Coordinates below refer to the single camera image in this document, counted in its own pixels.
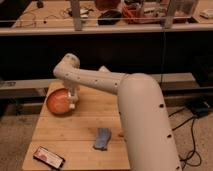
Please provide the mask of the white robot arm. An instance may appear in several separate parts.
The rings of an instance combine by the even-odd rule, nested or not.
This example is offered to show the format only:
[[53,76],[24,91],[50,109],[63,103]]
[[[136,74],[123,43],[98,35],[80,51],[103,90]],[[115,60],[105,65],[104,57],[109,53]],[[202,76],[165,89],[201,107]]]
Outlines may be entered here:
[[71,53],[60,60],[53,74],[72,94],[83,85],[117,96],[130,171],[182,171],[162,90],[153,77],[111,72],[104,66],[82,69]]

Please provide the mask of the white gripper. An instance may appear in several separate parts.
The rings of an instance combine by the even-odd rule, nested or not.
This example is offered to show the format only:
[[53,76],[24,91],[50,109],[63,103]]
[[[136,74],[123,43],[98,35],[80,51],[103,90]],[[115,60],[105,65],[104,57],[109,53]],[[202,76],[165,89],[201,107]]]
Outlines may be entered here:
[[77,95],[78,95],[78,91],[80,90],[80,87],[77,83],[73,83],[73,82],[66,82],[65,87],[69,90],[70,94],[72,95],[68,98],[68,100],[70,102],[69,108],[75,109],[76,104],[79,100]]

